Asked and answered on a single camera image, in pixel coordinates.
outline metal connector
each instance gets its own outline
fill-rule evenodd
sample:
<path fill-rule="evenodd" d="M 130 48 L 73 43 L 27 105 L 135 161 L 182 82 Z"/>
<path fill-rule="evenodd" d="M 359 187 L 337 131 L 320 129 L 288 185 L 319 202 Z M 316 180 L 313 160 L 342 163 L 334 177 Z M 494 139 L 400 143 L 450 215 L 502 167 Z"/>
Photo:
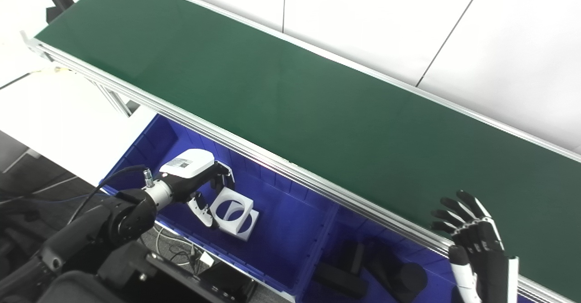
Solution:
<path fill-rule="evenodd" d="M 151 175 L 149 168 L 143 171 L 143 177 L 145 177 L 145 186 L 149 188 L 153 187 L 153 175 Z"/>

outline robot finger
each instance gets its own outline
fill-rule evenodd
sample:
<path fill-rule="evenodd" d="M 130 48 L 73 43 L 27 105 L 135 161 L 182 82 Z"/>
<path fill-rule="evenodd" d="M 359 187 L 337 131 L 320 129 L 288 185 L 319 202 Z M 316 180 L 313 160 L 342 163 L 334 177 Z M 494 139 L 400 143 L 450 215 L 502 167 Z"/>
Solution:
<path fill-rule="evenodd" d="M 467 228 L 459 229 L 458 231 L 456 231 L 456 233 L 452 235 L 452 240 L 456 245 L 465 248 L 468 251 L 468 253 L 476 254 L 478 253 L 478 251 L 475 249 L 468 232 L 469 231 Z"/>
<path fill-rule="evenodd" d="M 485 218 L 481 222 L 478 222 L 478 234 L 482 241 L 482 246 L 487 251 L 504 251 L 504 245 L 500 240 L 500 234 L 496 228 L 496 223 L 492 218 Z"/>
<path fill-rule="evenodd" d="M 471 225 L 469 225 L 468 227 L 465 228 L 466 230 L 466 236 L 468 238 L 468 240 L 470 241 L 470 245 L 473 249 L 475 249 L 477 252 L 482 252 L 484 251 L 484 247 L 483 247 L 483 239 L 480 237 L 480 233 L 478 231 L 478 225 L 477 223 L 473 223 Z"/>
<path fill-rule="evenodd" d="M 454 211 L 465 222 L 471 222 L 476 219 L 476 216 L 474 216 L 469 208 L 454 199 L 443 197 L 440 199 L 440 203 Z"/>
<path fill-rule="evenodd" d="M 464 225 L 464 220 L 462 218 L 448 210 L 433 210 L 432 216 L 447 221 L 456 227 L 462 227 L 462 225 Z"/>
<path fill-rule="evenodd" d="M 432 222 L 430 229 L 445 231 L 446 233 L 448 233 L 450 235 L 452 235 L 457 230 L 457 228 L 454 227 L 452 224 L 450 224 L 448 222 L 443 222 L 443 221 Z"/>
<path fill-rule="evenodd" d="M 486 210 L 486 208 L 480 203 L 480 201 L 473 197 L 472 194 L 468 192 L 464 192 L 463 190 L 459 190 L 456 192 L 456 196 L 462 200 L 467 206 L 470 207 L 470 210 L 474 213 L 476 218 L 484 218 L 490 217 L 490 214 Z"/>

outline aluminum frame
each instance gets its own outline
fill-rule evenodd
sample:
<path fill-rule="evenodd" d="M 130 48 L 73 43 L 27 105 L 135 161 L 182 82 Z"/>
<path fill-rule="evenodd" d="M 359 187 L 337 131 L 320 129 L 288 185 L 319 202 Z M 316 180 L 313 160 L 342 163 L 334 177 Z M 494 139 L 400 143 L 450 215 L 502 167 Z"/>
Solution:
<path fill-rule="evenodd" d="M 187 1 L 210 9 L 221 15 L 228 16 L 233 20 L 237 20 L 238 22 L 261 30 L 266 34 L 270 34 L 279 39 L 298 45 L 299 47 L 307 49 L 312 53 L 321 55 L 322 57 L 336 61 L 337 63 L 353 68 L 375 78 L 379 78 L 380 80 L 388 82 L 389 84 L 398 86 L 398 88 L 402 88 L 403 90 L 417 94 L 420 97 L 441 104 L 454 111 L 462 113 L 463 115 L 472 117 L 473 119 L 477 119 L 478 121 L 500 129 L 501 131 L 510 133 L 514 136 L 522 138 L 523 140 L 537 144 L 538 146 L 561 154 L 562 156 L 566 156 L 571 160 L 581 162 L 581 156 L 574 152 L 556 146 L 555 144 L 532 136 L 526 132 L 515 129 L 514 127 L 510 127 L 504 123 L 495 121 L 494 119 L 471 111 L 470 109 L 462 107 L 458 104 L 454 104 L 434 94 L 425 92 L 424 90 L 416 88 L 415 86 L 411 86 L 410 84 L 406 84 L 400 80 L 396 80 L 395 78 L 391 78 L 387 75 L 374 71 L 371 68 L 330 53 L 325 49 L 320 49 L 314 45 L 270 29 L 267 26 L 263 26 L 253 22 L 252 20 L 245 19 L 241 16 L 233 14 L 232 12 L 206 3 L 205 1 Z M 327 179 L 312 173 L 311 171 L 307 171 L 302 167 L 292 164 L 284 158 L 277 156 L 276 154 L 273 154 L 272 152 L 269 152 L 268 150 L 265 150 L 259 146 L 256 146 L 252 142 L 249 142 L 229 131 L 209 123 L 208 121 L 205 121 L 204 119 L 201 119 L 200 117 L 197 117 L 196 115 L 193 115 L 192 113 L 187 112 L 174 104 L 155 97 L 152 94 L 149 94 L 148 92 L 145 92 L 140 88 L 137 88 L 136 86 L 133 86 L 132 84 L 125 82 L 120 78 L 117 78 L 116 76 L 110 75 L 109 73 L 102 71 L 101 69 L 98 69 L 97 67 L 94 67 L 85 61 L 77 59 L 76 57 L 65 53 L 60 49 L 54 48 L 46 43 L 42 43 L 37 39 L 27 40 L 27 45 L 29 48 L 31 48 L 31 50 L 33 50 L 33 52 L 41 55 L 42 57 L 58 61 L 65 67 L 83 74 L 92 82 L 95 82 L 96 84 L 99 84 L 100 86 L 103 86 L 112 92 L 123 94 L 136 101 L 137 103 L 153 109 L 160 115 L 163 115 L 164 117 L 170 118 L 173 121 L 184 125 L 185 127 L 195 130 L 200 134 L 230 148 L 231 150 L 235 150 L 236 152 L 257 162 L 258 164 L 263 165 L 268 169 L 275 171 L 276 173 L 286 176 L 289 179 L 292 179 L 293 181 L 296 181 L 297 183 L 300 183 L 301 185 L 304 185 L 309 189 L 320 193 L 332 201 L 346 206 L 347 208 L 354 210 L 355 212 L 367 218 L 370 218 L 380 225 L 396 231 L 396 233 L 403 235 L 404 237 L 412 239 L 420 245 L 423 245 L 424 247 L 427 247 L 428 249 L 431 249 L 432 251 L 444 257 L 448 255 L 448 246 L 452 245 L 452 241 L 449 239 L 437 235 L 430 230 L 416 225 L 415 223 L 405 220 L 393 212 L 373 204 L 372 202 L 357 196 L 355 193 L 352 193 L 351 191 L 344 189 L 343 187 L 340 187 L 331 181 L 328 181 Z M 537 303 L 574 303 L 572 300 L 567 299 L 562 295 L 557 294 L 554 291 L 551 291 L 546 287 L 543 287 L 542 285 L 537 284 L 523 276 L 519 276 L 519 294 Z"/>

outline white sticker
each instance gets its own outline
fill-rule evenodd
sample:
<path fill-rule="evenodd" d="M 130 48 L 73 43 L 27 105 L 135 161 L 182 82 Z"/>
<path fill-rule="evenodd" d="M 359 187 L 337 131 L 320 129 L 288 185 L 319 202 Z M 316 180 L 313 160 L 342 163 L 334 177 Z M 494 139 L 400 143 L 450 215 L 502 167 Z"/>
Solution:
<path fill-rule="evenodd" d="M 214 259 L 212 259 L 212 257 L 210 257 L 210 255 L 206 252 L 202 253 L 200 261 L 207 264 L 208 266 L 212 266 L 212 264 L 214 264 Z"/>
<path fill-rule="evenodd" d="M 187 166 L 189 166 L 193 161 L 191 160 L 187 160 L 187 159 L 182 159 L 182 158 L 173 158 L 170 162 L 168 162 L 166 165 L 170 166 L 170 167 L 178 167 L 178 168 L 185 168 Z"/>

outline conveyor belt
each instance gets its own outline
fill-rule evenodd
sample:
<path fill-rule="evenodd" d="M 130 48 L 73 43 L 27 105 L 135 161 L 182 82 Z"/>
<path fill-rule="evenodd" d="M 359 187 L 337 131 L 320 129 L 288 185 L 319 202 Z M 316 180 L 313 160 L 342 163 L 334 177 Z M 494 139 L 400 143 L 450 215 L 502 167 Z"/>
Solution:
<path fill-rule="evenodd" d="M 467 190 L 523 276 L 581 300 L 572 152 L 198 0 L 81 0 L 36 39 L 93 81 L 442 254 L 449 242 L 423 227 L 441 196 Z M 526 278 L 521 290 L 567 301 Z"/>

